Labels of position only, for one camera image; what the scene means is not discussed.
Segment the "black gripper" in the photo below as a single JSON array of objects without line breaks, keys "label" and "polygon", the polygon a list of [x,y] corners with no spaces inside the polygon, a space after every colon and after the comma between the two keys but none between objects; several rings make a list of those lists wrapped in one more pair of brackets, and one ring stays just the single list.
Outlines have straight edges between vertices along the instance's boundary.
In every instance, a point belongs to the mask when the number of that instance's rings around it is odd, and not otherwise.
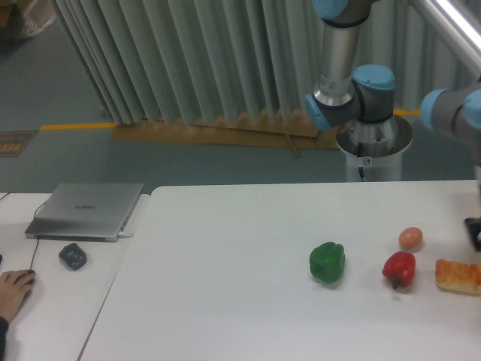
[{"label": "black gripper", "polygon": [[475,251],[481,251],[480,233],[481,223],[480,218],[468,217],[464,220],[464,224]]}]

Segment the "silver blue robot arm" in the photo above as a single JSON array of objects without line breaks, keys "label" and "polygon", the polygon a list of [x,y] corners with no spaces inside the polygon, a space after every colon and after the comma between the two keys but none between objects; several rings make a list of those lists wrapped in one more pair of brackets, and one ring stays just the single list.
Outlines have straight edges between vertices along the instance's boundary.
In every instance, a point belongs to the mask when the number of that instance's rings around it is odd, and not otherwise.
[{"label": "silver blue robot arm", "polygon": [[[321,76],[305,105],[315,126],[338,126],[337,144],[364,180],[368,167],[406,150],[413,138],[408,122],[394,114],[395,76],[382,65],[354,67],[359,27],[371,13],[371,1],[314,1],[325,24]],[[436,89],[420,105],[425,127],[457,138],[473,149],[475,173],[480,173],[480,84],[452,91]]]}]

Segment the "dark sleeve forearm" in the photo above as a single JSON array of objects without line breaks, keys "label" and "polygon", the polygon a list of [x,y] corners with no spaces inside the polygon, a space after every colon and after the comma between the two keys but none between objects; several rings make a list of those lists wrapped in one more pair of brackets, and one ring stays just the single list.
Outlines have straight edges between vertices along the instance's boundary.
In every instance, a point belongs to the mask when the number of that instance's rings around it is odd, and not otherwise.
[{"label": "dark sleeve forearm", "polygon": [[0,361],[4,359],[9,322],[0,317]]}]

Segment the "person's hand on mouse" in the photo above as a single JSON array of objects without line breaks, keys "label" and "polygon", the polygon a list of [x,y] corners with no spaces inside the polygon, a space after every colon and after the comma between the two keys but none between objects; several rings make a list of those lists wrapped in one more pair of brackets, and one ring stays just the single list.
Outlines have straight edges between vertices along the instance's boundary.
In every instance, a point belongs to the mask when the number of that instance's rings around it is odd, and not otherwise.
[{"label": "person's hand on mouse", "polygon": [[18,288],[15,280],[25,270],[8,271],[1,274],[1,317],[11,323],[20,310],[24,299],[33,289],[33,285]]}]

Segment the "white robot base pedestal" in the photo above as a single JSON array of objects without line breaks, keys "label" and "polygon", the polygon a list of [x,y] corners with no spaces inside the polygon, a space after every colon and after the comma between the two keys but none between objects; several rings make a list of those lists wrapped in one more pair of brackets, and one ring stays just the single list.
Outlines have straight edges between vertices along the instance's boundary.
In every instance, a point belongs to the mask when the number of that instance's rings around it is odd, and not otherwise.
[{"label": "white robot base pedestal", "polygon": [[413,140],[413,130],[394,115],[381,123],[352,120],[337,131],[336,141],[346,160],[349,182],[385,182],[401,179],[403,153]]}]

